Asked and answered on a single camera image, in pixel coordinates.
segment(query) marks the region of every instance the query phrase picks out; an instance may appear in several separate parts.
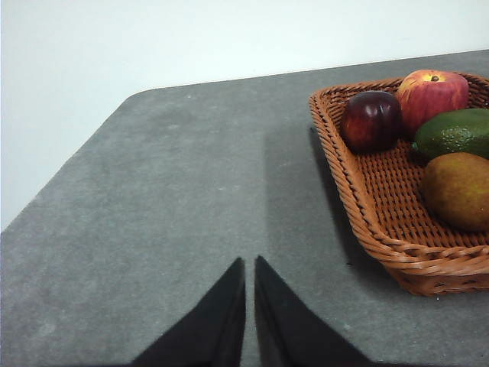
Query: woven basket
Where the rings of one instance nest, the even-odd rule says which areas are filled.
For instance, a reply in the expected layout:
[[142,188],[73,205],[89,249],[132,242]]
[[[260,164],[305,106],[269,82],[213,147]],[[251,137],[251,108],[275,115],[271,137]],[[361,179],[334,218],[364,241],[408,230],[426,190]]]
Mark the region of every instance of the woven basket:
[[[469,82],[472,108],[489,108],[489,80]],[[489,290],[489,232],[463,232],[426,209],[425,161],[399,140],[389,151],[352,154],[338,133],[345,103],[365,90],[396,92],[403,78],[330,86],[309,107],[354,234],[365,251],[413,294]]]

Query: table surface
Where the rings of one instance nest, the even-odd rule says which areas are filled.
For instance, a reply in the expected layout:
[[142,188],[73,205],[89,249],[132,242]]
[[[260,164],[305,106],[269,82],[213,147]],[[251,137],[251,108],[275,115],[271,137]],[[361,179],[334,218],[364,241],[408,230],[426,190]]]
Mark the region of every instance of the table surface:
[[487,367],[489,292],[413,296],[363,251],[311,130],[317,89],[489,50],[154,89],[125,100],[2,233],[2,365],[131,361],[241,256],[242,366],[263,255],[375,361]]

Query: white wall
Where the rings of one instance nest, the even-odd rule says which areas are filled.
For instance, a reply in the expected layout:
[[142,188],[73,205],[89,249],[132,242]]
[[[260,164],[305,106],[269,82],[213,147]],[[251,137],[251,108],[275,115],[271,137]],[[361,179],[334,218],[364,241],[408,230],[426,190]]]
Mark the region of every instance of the white wall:
[[2,229],[130,95],[489,48],[485,0],[3,0]]

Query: avocado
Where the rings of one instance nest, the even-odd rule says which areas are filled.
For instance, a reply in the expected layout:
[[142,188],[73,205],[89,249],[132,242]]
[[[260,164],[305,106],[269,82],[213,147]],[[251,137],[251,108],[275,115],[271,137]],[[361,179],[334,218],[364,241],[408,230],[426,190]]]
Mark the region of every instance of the avocado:
[[436,115],[417,130],[413,149],[429,159],[458,151],[489,158],[489,109]]
[[489,231],[489,160],[450,153],[431,160],[421,181],[428,209],[466,231]]

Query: plum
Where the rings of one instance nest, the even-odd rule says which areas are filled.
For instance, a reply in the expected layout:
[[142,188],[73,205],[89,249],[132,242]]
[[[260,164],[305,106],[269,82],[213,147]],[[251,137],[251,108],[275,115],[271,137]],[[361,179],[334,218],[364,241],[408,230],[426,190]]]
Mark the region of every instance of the plum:
[[393,148],[402,133],[400,104],[389,92],[357,93],[346,103],[339,131],[354,153]]

